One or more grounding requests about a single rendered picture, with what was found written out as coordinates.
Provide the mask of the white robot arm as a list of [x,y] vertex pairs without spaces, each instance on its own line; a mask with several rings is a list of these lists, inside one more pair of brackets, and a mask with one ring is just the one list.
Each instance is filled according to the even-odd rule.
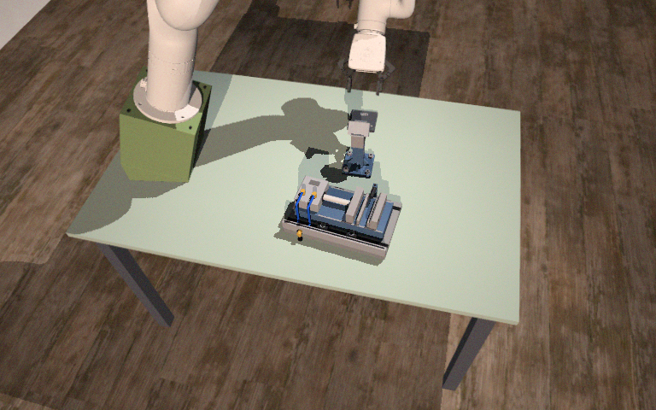
[[[214,12],[219,1],[147,0],[148,76],[137,83],[133,92],[135,105],[145,116],[172,124],[198,114],[202,95],[192,83],[197,28]],[[387,19],[410,17],[414,5],[415,0],[359,0],[354,29],[384,35]]]

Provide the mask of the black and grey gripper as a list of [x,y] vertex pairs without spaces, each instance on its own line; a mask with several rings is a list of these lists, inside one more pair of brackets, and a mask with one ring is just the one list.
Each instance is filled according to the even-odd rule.
[[[383,82],[395,71],[395,67],[385,59],[385,47],[385,37],[382,34],[375,32],[357,32],[354,34],[349,56],[345,57],[337,63],[343,74],[347,77],[345,86],[347,92],[351,92],[351,76],[354,74],[354,72],[358,70],[365,70],[360,72],[377,72],[379,79],[377,83],[376,95],[378,95],[379,92],[382,93]],[[348,66],[350,67],[348,71],[344,67],[344,64],[347,62]],[[389,71],[382,75],[384,65],[389,68]]]

